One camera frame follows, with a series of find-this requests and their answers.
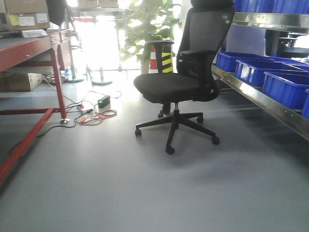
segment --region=workbench leg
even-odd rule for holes
[[[51,58],[52,58],[52,64],[53,64],[53,70],[54,70],[54,76],[55,76],[55,84],[57,89],[57,96],[59,101],[59,108],[61,113],[61,124],[66,124],[69,122],[69,119],[67,119],[67,111],[66,106],[64,104],[63,99],[63,93],[62,93],[62,87],[61,87],[61,76],[59,72],[59,63],[58,63],[58,53],[57,53],[57,47],[54,47],[51,49]]]

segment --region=traffic cone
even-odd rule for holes
[[[156,66],[156,60],[155,60],[155,47],[154,46],[151,46],[149,73],[158,73],[158,68]]]
[[[164,45],[162,49],[162,72],[173,72],[172,49],[170,45]]]

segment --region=chair seat cushion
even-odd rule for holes
[[[178,73],[142,74],[135,78],[134,85],[152,103],[187,101],[199,93],[197,79]]]

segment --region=stand base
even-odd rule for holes
[[[75,83],[84,81],[85,79],[86,79],[85,77],[72,77],[71,75],[67,75],[65,82]]]
[[[107,81],[107,82],[96,82],[96,81],[91,81],[93,85],[98,85],[98,86],[105,86],[105,85],[110,85],[112,81]]]

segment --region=cardboard box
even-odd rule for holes
[[[0,91],[31,91],[42,83],[42,74],[0,72]]]
[[[118,4],[118,0],[98,0],[98,6],[118,8],[119,4]]]
[[[78,0],[79,8],[97,8],[98,0]]]
[[[0,28],[30,30],[49,27],[45,0],[0,0]]]

